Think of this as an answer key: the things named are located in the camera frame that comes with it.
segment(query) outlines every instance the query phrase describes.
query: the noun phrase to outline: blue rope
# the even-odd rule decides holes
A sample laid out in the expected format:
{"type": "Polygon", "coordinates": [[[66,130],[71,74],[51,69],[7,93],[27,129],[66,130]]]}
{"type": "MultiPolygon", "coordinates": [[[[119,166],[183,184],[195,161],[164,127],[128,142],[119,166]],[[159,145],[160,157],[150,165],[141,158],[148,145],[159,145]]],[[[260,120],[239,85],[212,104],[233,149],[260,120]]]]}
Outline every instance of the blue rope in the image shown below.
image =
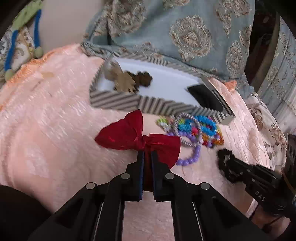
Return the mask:
{"type": "Polygon", "coordinates": [[[10,62],[12,60],[12,57],[13,57],[13,54],[14,54],[14,51],[15,51],[15,41],[17,39],[17,35],[18,35],[18,30],[14,30],[14,32],[12,33],[12,36],[11,36],[11,46],[10,46],[10,49],[8,51],[6,61],[5,61],[5,65],[4,65],[5,71],[11,69],[10,62]]]}
{"type": "Polygon", "coordinates": [[[40,46],[40,41],[39,41],[39,20],[41,17],[41,9],[39,9],[36,13],[36,18],[35,18],[35,27],[34,27],[34,43],[35,43],[35,48],[40,46]]]}

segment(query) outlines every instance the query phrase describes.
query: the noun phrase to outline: striped box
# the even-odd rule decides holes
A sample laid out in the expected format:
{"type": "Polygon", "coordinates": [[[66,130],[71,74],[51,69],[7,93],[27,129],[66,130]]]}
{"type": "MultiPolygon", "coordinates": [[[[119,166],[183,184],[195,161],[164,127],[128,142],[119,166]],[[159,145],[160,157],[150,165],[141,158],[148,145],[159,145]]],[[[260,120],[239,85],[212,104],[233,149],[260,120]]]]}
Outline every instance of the striped box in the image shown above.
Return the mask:
{"type": "Polygon", "coordinates": [[[155,114],[155,115],[175,115],[180,112],[186,112],[191,115],[204,115],[210,116],[216,123],[229,124],[234,118],[232,110],[216,90],[216,88],[208,80],[209,77],[213,75],[200,71],[193,67],[187,67],[184,65],[179,65],[164,61],[158,58],[137,55],[131,53],[114,53],[114,56],[126,59],[134,59],[146,61],[158,65],[162,65],[168,68],[177,69],[185,73],[191,74],[193,76],[202,79],[204,84],[209,88],[209,90],[216,96],[223,106],[223,111],[216,111],[204,107],[197,107],[190,104],[185,104],[182,102],[175,102],[172,100],[165,100],[162,98],[155,98],[150,96],[142,96],[140,94],[130,94],[126,92],[116,92],[116,91],[106,91],[97,89],[97,83],[100,81],[103,75],[103,70],[109,64],[110,60],[113,58],[111,56],[108,58],[103,65],[98,69],[89,89],[90,103],[93,107],[102,109],[114,109],[114,110],[124,110],[124,111],[134,111],[140,109],[142,113],[155,114]]]}

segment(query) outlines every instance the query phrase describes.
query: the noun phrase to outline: beaded bracelet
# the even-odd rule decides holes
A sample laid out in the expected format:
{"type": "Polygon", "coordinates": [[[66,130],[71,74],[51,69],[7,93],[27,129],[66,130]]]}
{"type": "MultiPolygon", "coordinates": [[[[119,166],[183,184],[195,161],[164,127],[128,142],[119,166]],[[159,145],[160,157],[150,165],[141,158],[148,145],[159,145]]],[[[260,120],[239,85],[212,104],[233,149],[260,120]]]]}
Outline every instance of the beaded bracelet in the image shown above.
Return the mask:
{"type": "Polygon", "coordinates": [[[209,127],[206,126],[202,126],[202,132],[207,134],[208,136],[214,136],[217,133],[217,125],[215,122],[213,122],[212,120],[210,120],[208,117],[205,116],[195,116],[195,118],[198,119],[199,122],[201,123],[205,123],[208,126],[212,127],[212,130],[209,127]]]}
{"type": "Polygon", "coordinates": [[[169,136],[187,137],[191,143],[181,138],[182,145],[194,147],[192,157],[179,159],[176,165],[187,166],[196,162],[200,156],[201,145],[212,148],[214,145],[222,145],[224,143],[220,128],[209,117],[193,117],[188,113],[180,113],[176,118],[174,116],[160,118],[156,123],[169,136]]]}
{"type": "MultiPolygon", "coordinates": [[[[182,113],[178,114],[176,116],[176,118],[174,119],[174,121],[173,121],[172,129],[173,129],[173,133],[174,133],[175,136],[180,137],[180,133],[178,131],[178,123],[179,123],[179,121],[180,121],[180,119],[182,117],[191,119],[195,123],[196,128],[198,129],[199,133],[202,132],[201,126],[200,126],[200,123],[198,122],[198,120],[196,118],[194,118],[192,115],[190,115],[188,113],[185,113],[185,112],[182,112],[182,113]]],[[[183,146],[187,146],[187,147],[197,147],[198,145],[201,145],[200,141],[197,141],[197,142],[188,142],[188,141],[185,141],[182,138],[181,138],[181,144],[183,146]]]]}

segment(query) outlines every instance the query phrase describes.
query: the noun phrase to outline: white tray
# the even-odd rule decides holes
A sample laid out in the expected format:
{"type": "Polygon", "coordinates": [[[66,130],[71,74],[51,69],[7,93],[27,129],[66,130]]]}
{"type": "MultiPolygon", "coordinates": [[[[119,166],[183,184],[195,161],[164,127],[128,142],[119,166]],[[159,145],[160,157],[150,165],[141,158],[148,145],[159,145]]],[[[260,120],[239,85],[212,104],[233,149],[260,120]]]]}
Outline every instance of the white tray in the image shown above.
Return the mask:
{"type": "Polygon", "coordinates": [[[90,86],[90,103],[93,107],[133,111],[156,115],[175,115],[187,112],[192,115],[210,116],[215,122],[228,124],[235,117],[230,107],[208,81],[205,75],[193,67],[170,63],[158,58],[130,53],[118,54],[107,59],[99,68],[90,86]],[[104,69],[112,58],[123,71],[131,73],[147,71],[153,80],[149,87],[140,86],[139,93],[114,91],[114,82],[104,77],[104,69]],[[187,91],[192,85],[205,84],[223,105],[223,111],[203,108],[187,91]]]}

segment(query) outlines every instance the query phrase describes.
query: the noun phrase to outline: green fabric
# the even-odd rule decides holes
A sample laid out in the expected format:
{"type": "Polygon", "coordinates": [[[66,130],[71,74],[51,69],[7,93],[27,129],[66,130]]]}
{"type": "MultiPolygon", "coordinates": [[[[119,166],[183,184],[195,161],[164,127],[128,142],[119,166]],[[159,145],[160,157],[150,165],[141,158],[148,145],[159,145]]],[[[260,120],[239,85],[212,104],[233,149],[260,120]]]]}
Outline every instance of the green fabric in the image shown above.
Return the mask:
{"type": "Polygon", "coordinates": [[[33,0],[25,6],[19,14],[15,17],[12,23],[13,30],[19,30],[24,26],[35,14],[42,8],[41,0],[33,0]]]}

